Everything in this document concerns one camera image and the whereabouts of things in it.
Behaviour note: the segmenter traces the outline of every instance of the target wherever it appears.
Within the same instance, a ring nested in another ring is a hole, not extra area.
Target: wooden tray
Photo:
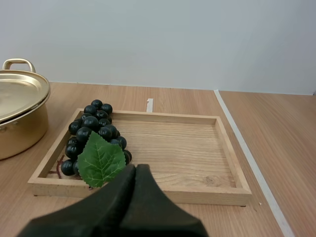
[[[77,109],[29,179],[34,195],[84,198],[91,189],[80,178],[57,174],[68,125]],[[175,203],[246,205],[251,191],[217,116],[114,111],[113,125],[127,140],[132,163],[150,165],[165,194]]]

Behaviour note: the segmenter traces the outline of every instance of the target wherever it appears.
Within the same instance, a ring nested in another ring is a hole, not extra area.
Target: white wall
[[[316,90],[315,0],[3,0],[0,9],[0,62],[27,58],[50,81]]]

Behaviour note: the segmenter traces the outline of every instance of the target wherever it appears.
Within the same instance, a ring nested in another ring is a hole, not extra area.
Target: tray rim
[[[72,179],[53,179],[43,177],[51,170],[57,159],[54,156],[59,156],[60,147],[64,148],[66,141],[69,139],[70,134],[68,132],[68,124],[74,121],[83,109],[76,109],[71,118],[66,123],[66,126],[59,133],[55,142],[52,144],[30,179],[28,183],[32,186],[34,195],[50,195],[52,191],[56,191],[57,196],[64,196],[63,193],[67,194],[72,192],[69,189],[71,186],[74,191],[74,195],[67,197],[83,198],[98,189],[89,189],[87,184],[82,180]],[[222,204],[222,205],[241,205],[244,206],[248,203],[251,197],[251,191],[244,173],[241,169],[233,146],[226,133],[225,127],[219,116],[202,116],[202,115],[181,115],[181,114],[166,114],[166,113],[148,113],[148,112],[137,112],[137,111],[113,111],[115,114],[126,114],[126,115],[146,115],[149,120],[155,119],[155,116],[169,117],[169,119],[178,118],[193,118],[193,119],[207,119],[212,121],[215,125],[222,141],[222,147],[233,179],[236,184],[236,188],[233,187],[185,187],[183,186],[169,186],[159,185],[164,193],[175,203],[193,203],[193,204]]]

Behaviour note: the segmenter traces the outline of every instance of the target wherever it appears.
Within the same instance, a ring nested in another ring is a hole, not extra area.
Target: wood grain
[[[83,109],[77,109],[68,123],[82,114]],[[248,204],[251,191],[220,117],[128,111],[113,111],[111,116],[128,141],[132,163],[149,164],[174,203]],[[66,125],[29,179],[34,195],[85,198],[96,191],[79,177],[62,174],[69,137]]]
[[[316,97],[220,92],[296,236],[316,233]]]
[[[252,191],[250,205],[179,206],[200,218],[212,237],[282,236],[213,91],[75,83],[52,83],[51,87],[51,97],[47,102],[49,129],[45,136],[27,151],[0,161],[0,236],[15,236],[32,218],[79,200],[68,197],[34,197],[27,181],[75,109],[83,108],[96,98],[112,104],[117,110],[144,112],[147,99],[153,98],[154,112],[220,116]]]

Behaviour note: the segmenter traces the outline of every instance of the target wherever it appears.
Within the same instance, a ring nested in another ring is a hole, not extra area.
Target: pot lid
[[[31,72],[10,70],[14,63],[25,63]],[[49,94],[49,82],[35,73],[31,62],[8,59],[0,71],[0,123],[35,108]]]

